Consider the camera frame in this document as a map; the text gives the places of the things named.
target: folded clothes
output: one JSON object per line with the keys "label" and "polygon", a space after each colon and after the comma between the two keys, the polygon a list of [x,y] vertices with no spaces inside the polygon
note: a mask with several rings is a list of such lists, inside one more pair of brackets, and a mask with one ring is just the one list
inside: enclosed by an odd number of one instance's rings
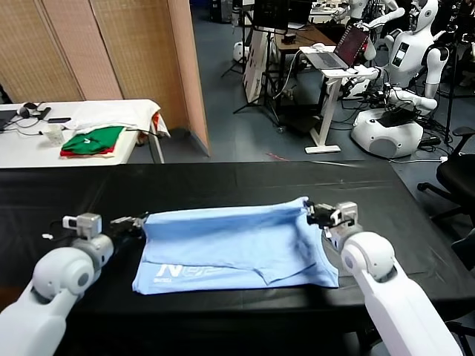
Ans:
{"label": "folded clothes", "polygon": [[143,294],[251,289],[312,283],[338,286],[305,201],[150,215],[133,289]]}
{"label": "folded clothes", "polygon": [[75,135],[62,146],[61,150],[73,154],[98,154],[114,146],[123,129],[123,126],[114,126]]}
{"label": "folded clothes", "polygon": [[100,152],[97,152],[96,154],[94,155],[90,155],[90,154],[75,154],[74,152],[71,152],[71,151],[63,151],[61,150],[59,152],[59,155],[61,157],[69,157],[69,158],[74,158],[74,157],[83,157],[83,156],[86,156],[86,157],[90,157],[90,156],[99,156],[99,155],[103,155],[103,156],[108,156],[110,154],[112,154],[114,152],[114,149],[115,149],[116,145],[113,145],[112,147],[109,147],[109,148],[106,148],[104,151],[100,151]]}

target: headphones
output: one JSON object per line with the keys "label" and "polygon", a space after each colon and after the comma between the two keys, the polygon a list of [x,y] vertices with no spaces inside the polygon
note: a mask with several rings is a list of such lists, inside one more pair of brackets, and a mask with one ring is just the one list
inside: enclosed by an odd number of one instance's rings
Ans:
{"label": "headphones", "polygon": [[37,117],[39,115],[41,115],[41,111],[38,110],[39,106],[43,104],[42,102],[40,102],[39,104],[33,104],[32,102],[26,102],[23,104],[23,106],[21,108],[19,108],[17,111],[16,111],[16,114],[18,116],[20,116],[21,118],[23,119],[29,119],[31,117]]}

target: black tablecloth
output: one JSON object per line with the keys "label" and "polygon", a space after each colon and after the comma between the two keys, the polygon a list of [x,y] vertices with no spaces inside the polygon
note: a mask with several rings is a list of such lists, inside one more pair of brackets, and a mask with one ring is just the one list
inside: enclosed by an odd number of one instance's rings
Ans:
{"label": "black tablecloth", "polygon": [[[275,162],[123,165],[0,171],[0,288],[25,286],[37,260],[55,245],[43,240],[52,220],[85,211],[113,218],[190,208],[263,205],[308,196],[315,202],[358,203],[360,223],[386,237],[406,273],[445,319],[469,312],[475,283],[386,162]],[[337,254],[339,289],[197,291],[143,296],[131,290],[142,245],[110,263],[71,313],[94,328],[220,333],[318,321],[351,330],[369,317],[355,280]]]}

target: white cup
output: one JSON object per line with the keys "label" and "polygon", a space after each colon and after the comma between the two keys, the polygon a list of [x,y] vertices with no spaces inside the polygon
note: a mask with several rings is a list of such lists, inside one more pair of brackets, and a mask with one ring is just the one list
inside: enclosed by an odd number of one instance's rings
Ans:
{"label": "white cup", "polygon": [[65,143],[62,126],[59,124],[48,124],[47,130],[44,130],[43,134],[50,140],[53,146],[62,146]]}

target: green shirt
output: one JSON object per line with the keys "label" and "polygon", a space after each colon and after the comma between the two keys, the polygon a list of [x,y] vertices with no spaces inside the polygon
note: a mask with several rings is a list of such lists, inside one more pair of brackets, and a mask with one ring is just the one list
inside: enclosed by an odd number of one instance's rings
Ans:
{"label": "green shirt", "polygon": [[98,154],[116,144],[123,126],[98,128],[90,133],[81,133],[73,136],[63,146],[63,151],[75,154]]}

